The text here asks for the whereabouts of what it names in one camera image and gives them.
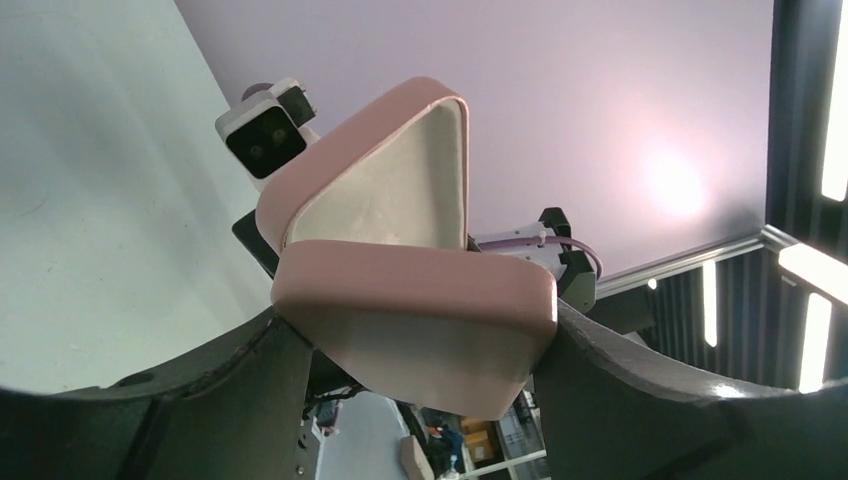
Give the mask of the pink glasses case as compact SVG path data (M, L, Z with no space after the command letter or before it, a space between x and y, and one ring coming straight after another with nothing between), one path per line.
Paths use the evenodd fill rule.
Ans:
M392 88L274 174L256 208L275 310L366 389L496 420L557 329L553 276L468 247L469 110Z

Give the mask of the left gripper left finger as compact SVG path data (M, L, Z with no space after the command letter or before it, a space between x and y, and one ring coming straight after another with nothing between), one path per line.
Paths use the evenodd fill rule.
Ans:
M253 320L108 388L1 392L5 479L290 479L311 346Z

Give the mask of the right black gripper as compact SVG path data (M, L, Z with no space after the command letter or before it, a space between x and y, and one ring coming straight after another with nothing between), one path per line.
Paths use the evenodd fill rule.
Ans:
M278 267L278 253L262 238L256 224L256 212L251 210L237 220L231 232L254 260L273 279Z

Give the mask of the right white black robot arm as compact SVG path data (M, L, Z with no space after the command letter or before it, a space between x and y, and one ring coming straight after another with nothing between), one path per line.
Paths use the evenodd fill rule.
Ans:
M462 203L314 201L296 212L260 207L233 234L269 273L286 314L335 314L482 321L516 298L539 316L547 294L579 311L595 302L600 265L571 238L559 209L514 235L478 242Z

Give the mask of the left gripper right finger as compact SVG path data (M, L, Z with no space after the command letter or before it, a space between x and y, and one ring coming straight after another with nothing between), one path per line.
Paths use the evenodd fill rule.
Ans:
M811 393L710 373L566 304L534 373L555 479L843 479L847 384Z

